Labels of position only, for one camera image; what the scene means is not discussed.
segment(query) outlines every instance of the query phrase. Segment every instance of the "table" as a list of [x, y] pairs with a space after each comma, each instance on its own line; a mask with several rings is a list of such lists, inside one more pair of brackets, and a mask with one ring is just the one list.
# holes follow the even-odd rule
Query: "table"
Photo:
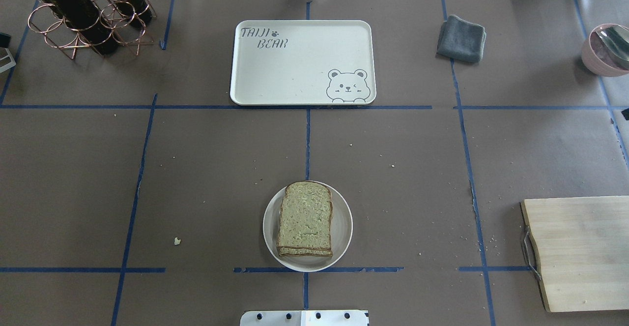
[[[0, 74], [1, 323], [359, 308], [373, 325], [627, 324], [544, 311], [519, 246], [523, 199], [629, 193], [629, 79], [579, 61], [586, 31], [629, 24], [627, 1], [151, 0], [164, 50], [71, 62], [25, 30], [35, 0], [0, 0], [18, 58]], [[479, 64], [434, 54], [447, 14], [486, 27]], [[308, 17], [371, 25], [375, 102], [234, 105], [236, 24]], [[346, 255], [312, 274], [261, 235], [269, 199], [303, 179], [354, 218]]]

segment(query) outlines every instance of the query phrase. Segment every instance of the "bear drawing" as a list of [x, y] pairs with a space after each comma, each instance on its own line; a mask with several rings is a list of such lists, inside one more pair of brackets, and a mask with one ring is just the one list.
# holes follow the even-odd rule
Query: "bear drawing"
[[328, 72], [330, 84], [328, 85], [328, 97], [332, 102], [365, 102], [371, 95], [367, 86], [367, 73], [357, 69], [353, 73], [341, 73], [333, 69]]

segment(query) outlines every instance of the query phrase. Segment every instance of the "gray cloth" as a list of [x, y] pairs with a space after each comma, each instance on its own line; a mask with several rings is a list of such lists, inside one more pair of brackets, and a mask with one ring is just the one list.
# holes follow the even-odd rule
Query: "gray cloth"
[[436, 52], [466, 62], [480, 62], [485, 48], [485, 28], [450, 15], [441, 25]]

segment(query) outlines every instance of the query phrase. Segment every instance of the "pink bowl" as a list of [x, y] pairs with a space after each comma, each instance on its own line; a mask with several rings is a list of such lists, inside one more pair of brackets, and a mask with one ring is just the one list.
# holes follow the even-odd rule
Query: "pink bowl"
[[599, 39], [596, 31], [600, 31], [616, 24], [602, 24], [596, 26], [592, 32], [589, 33], [588, 38], [583, 42], [581, 47], [581, 59], [583, 64], [594, 74], [601, 75], [602, 77], [619, 77], [621, 75], [629, 74], [629, 70], [618, 68], [614, 64], [613, 60], [607, 54], [607, 50]]

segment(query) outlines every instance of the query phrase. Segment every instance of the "bread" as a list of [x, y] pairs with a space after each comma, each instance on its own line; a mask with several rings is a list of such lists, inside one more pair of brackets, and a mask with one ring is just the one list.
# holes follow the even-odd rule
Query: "bread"
[[280, 207], [277, 250], [280, 256], [332, 256], [332, 196], [312, 181], [288, 185]]

